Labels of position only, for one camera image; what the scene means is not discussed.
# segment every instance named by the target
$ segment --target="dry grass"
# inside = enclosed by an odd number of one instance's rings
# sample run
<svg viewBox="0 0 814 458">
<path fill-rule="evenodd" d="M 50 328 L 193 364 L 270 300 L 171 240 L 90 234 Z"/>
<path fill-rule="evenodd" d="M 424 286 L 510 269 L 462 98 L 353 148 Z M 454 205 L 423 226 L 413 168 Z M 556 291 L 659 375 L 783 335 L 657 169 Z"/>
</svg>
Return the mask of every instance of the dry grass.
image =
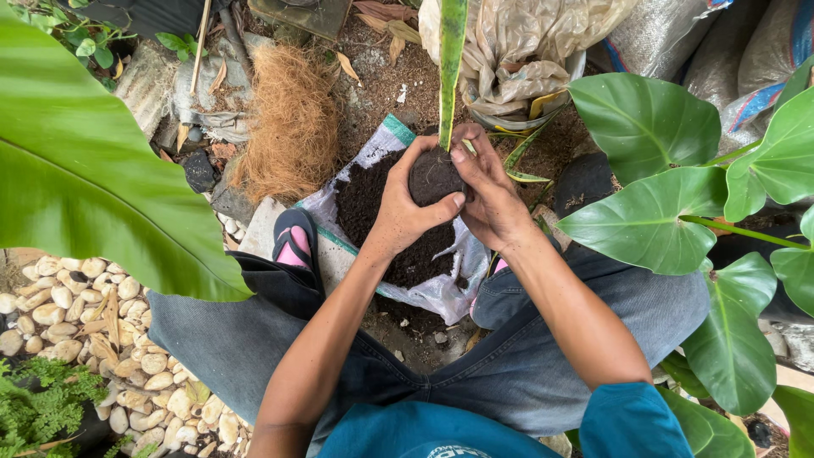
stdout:
<svg viewBox="0 0 814 458">
<path fill-rule="evenodd" d="M 259 49 L 254 66 L 259 114 L 230 184 L 254 203 L 302 199 L 331 177 L 339 151 L 328 68 L 293 46 Z"/>
</svg>

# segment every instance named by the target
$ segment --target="fingernail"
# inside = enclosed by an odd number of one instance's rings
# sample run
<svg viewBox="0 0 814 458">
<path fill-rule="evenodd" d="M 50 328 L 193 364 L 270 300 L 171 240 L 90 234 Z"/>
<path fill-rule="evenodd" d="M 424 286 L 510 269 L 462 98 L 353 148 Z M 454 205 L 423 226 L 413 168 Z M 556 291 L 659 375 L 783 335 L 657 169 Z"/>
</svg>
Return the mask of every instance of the fingernail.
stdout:
<svg viewBox="0 0 814 458">
<path fill-rule="evenodd" d="M 455 162 L 461 163 L 466 160 L 466 157 L 463 155 L 463 151 L 461 151 L 460 148 L 454 148 L 449 154 L 453 157 L 453 161 Z"/>
<path fill-rule="evenodd" d="M 464 201 L 466 201 L 466 197 L 463 195 L 463 192 L 456 192 L 455 196 L 453 196 L 453 202 L 455 202 L 458 208 L 463 206 Z"/>
</svg>

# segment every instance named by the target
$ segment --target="leaf stem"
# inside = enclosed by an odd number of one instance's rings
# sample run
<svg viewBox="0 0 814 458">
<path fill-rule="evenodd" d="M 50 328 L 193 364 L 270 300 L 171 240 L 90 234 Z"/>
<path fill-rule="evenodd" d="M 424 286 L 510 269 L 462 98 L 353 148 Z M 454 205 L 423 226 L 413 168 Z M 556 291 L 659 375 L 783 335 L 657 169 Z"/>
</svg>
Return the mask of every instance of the leaf stem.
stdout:
<svg viewBox="0 0 814 458">
<path fill-rule="evenodd" d="M 743 148 L 738 148 L 729 154 L 724 154 L 721 157 L 717 157 L 712 161 L 707 162 L 706 164 L 701 164 L 699 167 L 709 167 L 710 165 L 720 164 L 721 162 L 728 161 L 730 159 L 734 159 L 735 157 L 740 156 L 744 152 L 750 151 L 752 148 L 757 148 L 763 142 L 763 139 L 757 139 L 752 143 L 749 143 Z"/>
<path fill-rule="evenodd" d="M 681 221 L 686 222 L 696 222 L 697 224 L 701 224 L 707 227 L 714 227 L 715 229 L 722 229 L 724 231 L 731 231 L 735 234 L 740 234 L 742 236 L 752 237 L 755 239 L 764 240 L 767 242 L 772 242 L 774 244 L 783 245 L 788 248 L 796 248 L 796 249 L 803 249 L 809 250 L 812 247 L 804 244 L 798 244 L 795 242 L 791 242 L 785 239 L 779 239 L 777 237 L 767 236 L 766 234 L 761 234 L 760 232 L 750 231 L 748 229 L 741 229 L 740 227 L 730 226 L 729 224 L 723 224 L 722 222 L 712 221 L 709 219 L 701 218 L 700 216 L 691 216 L 691 215 L 684 215 L 682 214 L 678 217 Z"/>
</svg>

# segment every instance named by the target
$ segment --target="person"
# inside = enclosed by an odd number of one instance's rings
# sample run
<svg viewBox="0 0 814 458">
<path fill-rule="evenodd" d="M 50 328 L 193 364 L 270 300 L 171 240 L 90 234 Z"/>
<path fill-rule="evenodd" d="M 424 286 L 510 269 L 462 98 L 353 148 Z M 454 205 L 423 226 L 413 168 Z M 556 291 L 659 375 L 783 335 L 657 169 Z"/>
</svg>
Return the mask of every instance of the person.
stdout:
<svg viewBox="0 0 814 458">
<path fill-rule="evenodd" d="M 419 208 L 409 170 L 437 142 L 417 137 L 392 167 L 373 229 L 328 298 L 316 228 L 292 208 L 275 227 L 273 261 L 230 253 L 255 296 L 150 292 L 150 339 L 254 425 L 250 458 L 555 457 L 536 438 L 578 427 L 587 457 L 692 456 L 650 370 L 707 315 L 700 272 L 654 275 L 594 252 L 564 259 L 478 125 L 453 132 L 469 199 Z M 494 332 L 415 374 L 359 326 L 393 257 L 458 214 L 502 260 L 471 311 Z"/>
</svg>

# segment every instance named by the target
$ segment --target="flip-flop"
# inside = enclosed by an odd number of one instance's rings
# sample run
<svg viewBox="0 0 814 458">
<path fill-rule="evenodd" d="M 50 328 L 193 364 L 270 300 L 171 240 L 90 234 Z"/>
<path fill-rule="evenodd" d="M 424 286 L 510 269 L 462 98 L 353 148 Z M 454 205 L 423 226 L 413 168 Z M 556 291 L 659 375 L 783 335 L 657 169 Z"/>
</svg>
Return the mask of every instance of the flip-flop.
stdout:
<svg viewBox="0 0 814 458">
<path fill-rule="evenodd" d="M 311 256 L 297 246 L 294 242 L 294 237 L 291 235 L 291 231 L 283 232 L 294 226 L 302 227 L 303 231 L 305 231 L 305 235 L 308 236 Z M 325 287 L 322 286 L 322 276 L 319 272 L 318 240 L 317 224 L 313 221 L 308 211 L 300 207 L 291 207 L 282 212 L 277 218 L 277 222 L 274 223 L 274 251 L 271 256 L 273 260 L 277 260 L 280 256 L 280 252 L 282 252 L 282 247 L 288 242 L 288 246 L 291 247 L 291 251 L 294 252 L 294 255 L 310 266 L 311 272 L 317 278 L 317 291 L 319 291 L 320 296 L 324 300 Z"/>
</svg>

